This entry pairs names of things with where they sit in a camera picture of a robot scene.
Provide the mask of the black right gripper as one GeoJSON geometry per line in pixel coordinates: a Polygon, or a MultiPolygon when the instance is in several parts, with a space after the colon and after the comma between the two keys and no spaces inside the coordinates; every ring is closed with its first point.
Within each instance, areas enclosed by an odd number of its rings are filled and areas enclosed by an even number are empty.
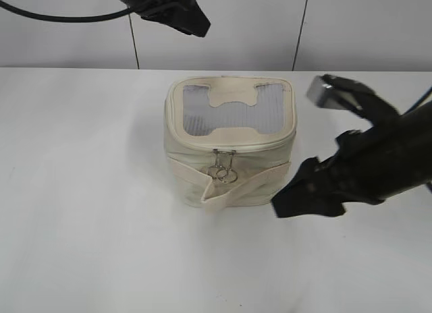
{"type": "Polygon", "coordinates": [[[368,120],[365,132],[336,138],[337,152],[326,161],[304,160],[293,178],[271,199],[278,218],[346,213],[345,202],[380,204],[405,190],[405,142],[402,116],[375,93],[330,90],[314,95],[316,106],[343,109],[368,120]],[[296,193],[313,174],[313,195],[296,193]]]}

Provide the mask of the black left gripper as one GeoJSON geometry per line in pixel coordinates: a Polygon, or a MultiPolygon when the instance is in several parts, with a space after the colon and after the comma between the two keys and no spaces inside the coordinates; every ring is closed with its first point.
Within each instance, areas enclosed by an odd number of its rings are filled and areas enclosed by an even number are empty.
{"type": "Polygon", "coordinates": [[[211,23],[197,0],[120,0],[143,20],[160,23],[183,34],[203,38],[211,23]]]}

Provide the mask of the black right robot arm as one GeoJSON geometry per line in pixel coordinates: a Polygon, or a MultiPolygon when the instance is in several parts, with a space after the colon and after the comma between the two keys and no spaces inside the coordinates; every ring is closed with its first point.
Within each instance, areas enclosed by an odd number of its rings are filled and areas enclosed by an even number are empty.
{"type": "Polygon", "coordinates": [[[367,131],[336,138],[337,152],[301,163],[271,200],[279,218],[338,217],[348,202],[378,205],[431,181],[431,103],[400,114],[376,94],[310,93],[320,108],[341,108],[368,120],[367,131]]]}

